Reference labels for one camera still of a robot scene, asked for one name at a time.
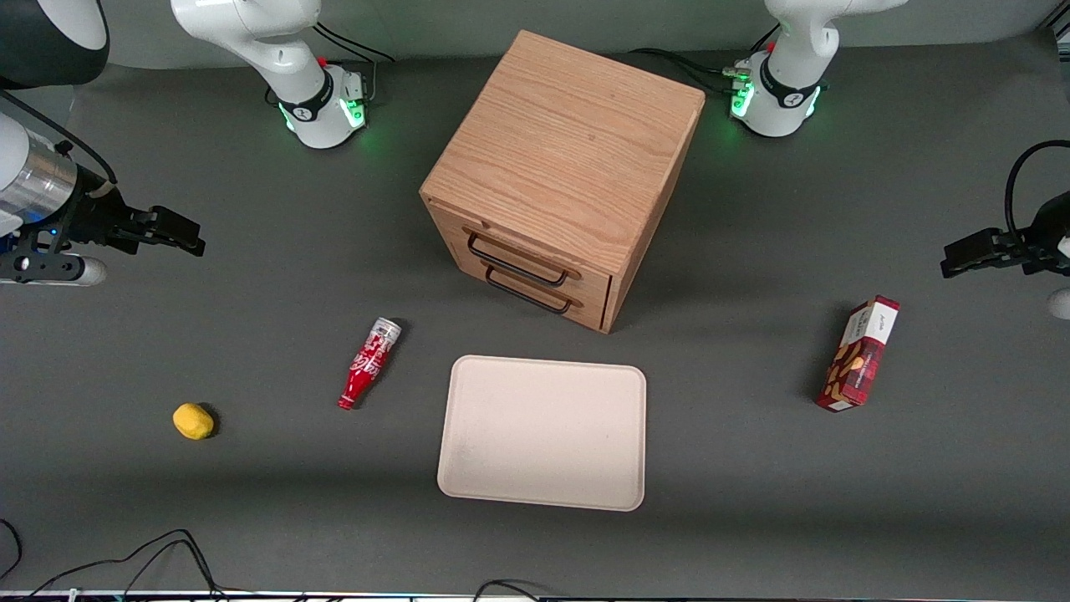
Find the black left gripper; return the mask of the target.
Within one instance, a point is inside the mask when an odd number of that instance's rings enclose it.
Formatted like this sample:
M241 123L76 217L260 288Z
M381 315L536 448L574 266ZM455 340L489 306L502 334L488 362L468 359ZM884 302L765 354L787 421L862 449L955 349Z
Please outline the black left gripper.
M1027 247L1024 275L1051 272L1069 277L1069 191L1038 209L1031 225L1017 228ZM973 271L1002 269L1017 264L1017 241L1000 228L989 227L944 247L941 277L949 279Z

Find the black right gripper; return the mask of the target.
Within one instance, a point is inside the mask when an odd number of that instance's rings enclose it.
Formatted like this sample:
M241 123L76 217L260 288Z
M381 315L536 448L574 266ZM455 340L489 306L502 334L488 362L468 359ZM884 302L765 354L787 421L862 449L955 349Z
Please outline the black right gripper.
M126 254L136 254L141 244L168 245L195 257L207 251L198 222L171 209L155 207L155 213L129 209L114 188L100 197L73 194L50 217L50 229L54 254L68 251L74 244L113 247Z

